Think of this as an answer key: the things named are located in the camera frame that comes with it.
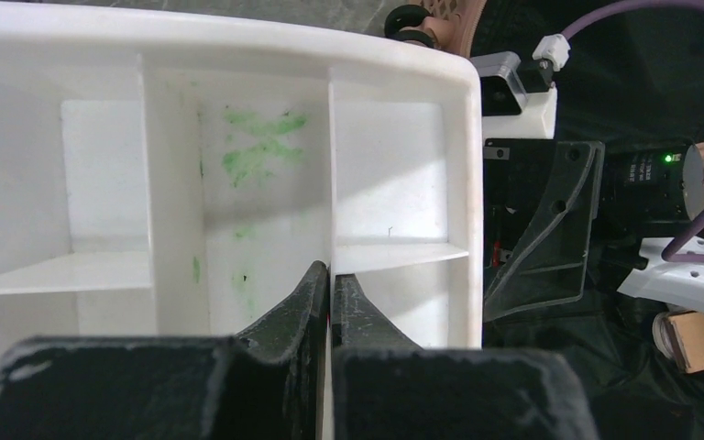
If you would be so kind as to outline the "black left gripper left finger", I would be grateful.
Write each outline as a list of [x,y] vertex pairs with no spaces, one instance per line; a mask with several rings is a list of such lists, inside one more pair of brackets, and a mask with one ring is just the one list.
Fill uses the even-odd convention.
[[316,439],[330,276],[234,335],[46,336],[0,357],[0,439]]

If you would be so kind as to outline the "pink hard-shell suitcase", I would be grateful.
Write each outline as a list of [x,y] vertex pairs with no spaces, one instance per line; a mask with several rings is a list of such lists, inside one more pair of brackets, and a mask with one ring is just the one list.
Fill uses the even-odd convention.
[[[704,17],[704,1],[615,1],[588,11],[564,28],[554,31],[545,29],[538,32],[536,45],[524,49],[480,49],[477,38],[489,37],[494,30],[500,29],[507,20],[502,12],[495,9],[490,1],[410,1],[394,8],[386,17],[383,32],[387,39],[412,43],[428,49],[441,50],[446,53],[472,58],[511,51],[516,53],[521,62],[550,61],[552,67],[551,82],[556,88],[566,85],[566,70],[578,63],[575,45],[578,34],[582,31],[594,31],[597,24],[607,18],[627,16],[638,12],[662,12],[675,9],[688,17]],[[556,124],[567,120],[567,102],[557,96]],[[704,202],[704,137],[683,135],[671,131],[659,137],[615,136],[610,145],[618,141],[657,141],[684,138],[693,143],[703,161],[703,202]],[[667,256],[672,256],[679,247],[693,234],[704,238],[704,206],[702,211],[691,220],[686,232],[676,235],[665,249]],[[696,312],[672,304],[658,302],[660,311],[646,320],[645,334],[653,342],[652,323],[657,314],[681,314]]]

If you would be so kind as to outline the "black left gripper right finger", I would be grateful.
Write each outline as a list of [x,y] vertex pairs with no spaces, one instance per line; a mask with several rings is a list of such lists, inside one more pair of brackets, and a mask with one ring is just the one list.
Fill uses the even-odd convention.
[[358,279],[335,279],[331,312],[338,439],[595,439],[566,360],[537,349],[427,349]]

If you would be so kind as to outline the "small brown cardboard box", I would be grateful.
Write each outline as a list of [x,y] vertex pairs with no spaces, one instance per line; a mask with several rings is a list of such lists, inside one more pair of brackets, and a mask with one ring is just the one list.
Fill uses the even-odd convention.
[[659,313],[652,334],[655,347],[682,372],[704,371],[703,313]]

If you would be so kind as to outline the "white plastic drawer organizer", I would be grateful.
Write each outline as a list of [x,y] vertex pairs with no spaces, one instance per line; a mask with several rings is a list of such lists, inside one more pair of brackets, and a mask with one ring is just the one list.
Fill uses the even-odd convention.
[[266,21],[0,2],[0,355],[227,335],[314,261],[423,347],[481,345],[468,60]]

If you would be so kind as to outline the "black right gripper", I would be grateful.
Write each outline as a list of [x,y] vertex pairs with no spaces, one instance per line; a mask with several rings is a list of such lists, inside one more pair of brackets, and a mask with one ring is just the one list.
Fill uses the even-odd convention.
[[483,315],[578,301],[648,260],[648,237],[681,233],[703,209],[703,161],[684,138],[491,138],[483,149]]

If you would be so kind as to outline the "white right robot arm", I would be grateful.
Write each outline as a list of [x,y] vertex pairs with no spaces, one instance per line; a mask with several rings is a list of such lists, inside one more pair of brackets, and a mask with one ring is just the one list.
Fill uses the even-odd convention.
[[682,139],[491,138],[483,149],[483,318],[597,289],[704,313],[704,238],[666,247],[702,210],[702,163]]

